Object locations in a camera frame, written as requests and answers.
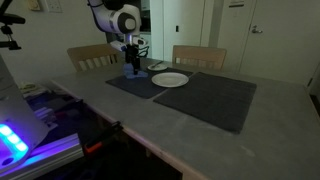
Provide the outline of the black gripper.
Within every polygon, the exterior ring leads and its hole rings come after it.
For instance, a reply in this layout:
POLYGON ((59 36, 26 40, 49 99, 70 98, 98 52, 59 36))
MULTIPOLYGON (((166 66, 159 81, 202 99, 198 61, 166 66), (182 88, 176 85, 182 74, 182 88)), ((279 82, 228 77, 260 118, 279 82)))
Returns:
MULTIPOLYGON (((125 51, 125 60, 127 63, 131 63, 134 66, 134 75, 138 74, 139 68, 136 67, 138 63, 138 54, 139 50, 135 45, 128 45, 125 51)), ((131 70, 131 64, 125 64, 125 70, 131 70)))

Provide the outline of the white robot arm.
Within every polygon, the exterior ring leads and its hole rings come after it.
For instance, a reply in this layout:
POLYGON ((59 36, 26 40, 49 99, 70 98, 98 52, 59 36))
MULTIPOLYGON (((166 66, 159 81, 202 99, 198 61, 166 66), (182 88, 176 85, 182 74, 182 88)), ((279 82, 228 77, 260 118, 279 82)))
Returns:
POLYGON ((146 43, 140 37, 141 17, 138 7, 123 0, 87 0, 98 29, 124 36, 125 60, 133 66, 132 73, 140 71, 138 47, 146 43))

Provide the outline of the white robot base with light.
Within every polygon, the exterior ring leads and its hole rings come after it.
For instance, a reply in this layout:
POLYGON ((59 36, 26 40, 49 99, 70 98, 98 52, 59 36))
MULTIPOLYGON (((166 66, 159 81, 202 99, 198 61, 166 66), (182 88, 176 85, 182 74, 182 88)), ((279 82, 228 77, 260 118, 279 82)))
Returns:
POLYGON ((24 162, 48 132, 23 98, 0 56, 0 172, 24 162))

